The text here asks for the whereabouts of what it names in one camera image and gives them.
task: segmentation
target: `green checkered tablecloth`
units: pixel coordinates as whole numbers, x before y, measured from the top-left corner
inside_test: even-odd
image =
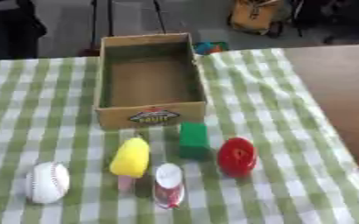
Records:
[[[92,109],[96,58],[0,61],[0,223],[359,223],[359,168],[280,49],[199,57],[208,95],[209,143],[230,137],[258,148],[257,166],[227,178],[214,160],[179,159],[178,127],[104,132]],[[151,144],[151,167],[135,194],[116,190],[108,164],[135,132]],[[25,174],[56,161],[71,188],[50,205],[25,199]],[[151,174],[171,162],[186,199],[164,210]]]

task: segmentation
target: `green cube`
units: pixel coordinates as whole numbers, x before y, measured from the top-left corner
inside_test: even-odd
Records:
[[[204,123],[182,123],[179,132],[179,156],[203,159],[208,155],[208,152],[207,127]]]

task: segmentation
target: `floor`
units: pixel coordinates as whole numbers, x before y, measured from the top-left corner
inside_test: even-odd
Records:
[[[167,32],[190,32],[194,42],[224,41],[229,49],[321,46],[327,32],[309,30],[303,38],[286,27],[272,39],[232,31],[226,25],[232,0],[159,0]],[[40,57],[72,57],[88,48],[91,36],[90,0],[36,0],[37,13],[48,33],[39,44]],[[152,0],[116,0],[112,7],[115,35],[161,32]],[[108,35],[107,0],[98,0],[97,40]]]

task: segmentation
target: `open cardboard box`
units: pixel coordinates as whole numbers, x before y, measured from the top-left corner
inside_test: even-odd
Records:
[[[206,97],[185,33],[104,38],[95,91],[104,129],[204,119]]]

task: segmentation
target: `red ball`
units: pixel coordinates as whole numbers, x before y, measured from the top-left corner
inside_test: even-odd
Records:
[[[218,165],[230,177],[247,175],[256,165],[256,149],[240,137],[230,138],[218,152]]]

